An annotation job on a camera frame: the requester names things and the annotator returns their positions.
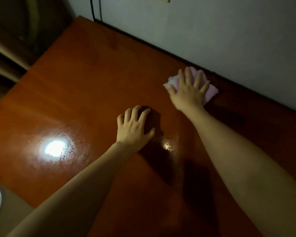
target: person's left arm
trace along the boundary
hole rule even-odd
[[[117,140],[106,153],[31,212],[8,236],[86,236],[121,165],[155,135],[144,135],[150,109],[141,106],[117,118]]]

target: cord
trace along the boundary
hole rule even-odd
[[[96,21],[96,19],[95,19],[95,15],[94,15],[93,1],[92,1],[92,0],[90,0],[90,5],[91,5],[91,11],[92,11],[93,21]],[[100,19],[101,19],[101,21],[102,21],[101,0],[99,0],[99,9],[100,9]]]

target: brown tabletop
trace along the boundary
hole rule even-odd
[[[158,135],[122,166],[89,235],[260,236],[162,86],[186,65],[75,19],[0,101],[0,184],[37,207],[100,157],[115,142],[117,116],[141,104],[154,110],[147,124]],[[220,94],[208,111],[296,179],[296,113],[223,78],[209,79]],[[48,155],[57,152],[46,151],[50,143],[65,144],[61,155]]]

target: cleaning cloth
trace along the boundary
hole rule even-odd
[[[191,74],[192,74],[192,78],[193,78],[193,83],[196,79],[197,73],[200,71],[197,71],[194,67],[190,67],[191,70]],[[202,80],[201,80],[201,88],[205,85],[205,83],[207,82],[207,77],[205,75],[205,73],[203,73],[202,76]],[[171,76],[168,79],[168,82],[163,84],[163,86],[167,89],[167,87],[169,85],[173,85],[173,87],[178,90],[179,88],[179,77],[176,76]],[[218,89],[216,87],[214,87],[212,84],[209,84],[209,88],[205,94],[205,98],[203,101],[203,105],[205,105],[206,103],[208,103],[216,94],[218,93]]]

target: hand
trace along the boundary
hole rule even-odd
[[[170,99],[176,109],[187,115],[193,109],[203,109],[203,100],[206,91],[209,88],[209,81],[200,89],[202,80],[202,71],[197,73],[196,80],[193,84],[192,74],[189,67],[185,68],[185,78],[182,70],[179,70],[179,89],[176,92],[173,85],[168,88]]]
[[[140,108],[141,105],[137,105],[133,109],[129,108],[125,111],[125,114],[121,114],[117,118],[116,142],[129,148],[134,153],[140,151],[155,136],[155,128],[152,128],[148,134],[144,135],[144,125],[150,109],[144,110],[138,119]]]

